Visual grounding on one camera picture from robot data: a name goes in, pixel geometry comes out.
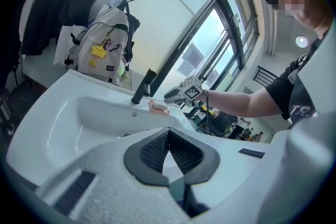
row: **sink basin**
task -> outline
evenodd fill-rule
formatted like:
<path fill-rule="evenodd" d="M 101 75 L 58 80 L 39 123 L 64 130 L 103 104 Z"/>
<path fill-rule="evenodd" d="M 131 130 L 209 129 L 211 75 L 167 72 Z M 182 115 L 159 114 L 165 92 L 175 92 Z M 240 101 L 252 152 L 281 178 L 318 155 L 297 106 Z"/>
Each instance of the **sink basin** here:
<path fill-rule="evenodd" d="M 26 180 L 40 186 L 52 173 L 92 147 L 162 127 L 193 130 L 181 109 L 150 112 L 151 98 L 131 102 L 133 92 L 69 70 L 32 106 L 9 146 L 6 161 Z M 172 157 L 167 156 L 167 165 Z"/>

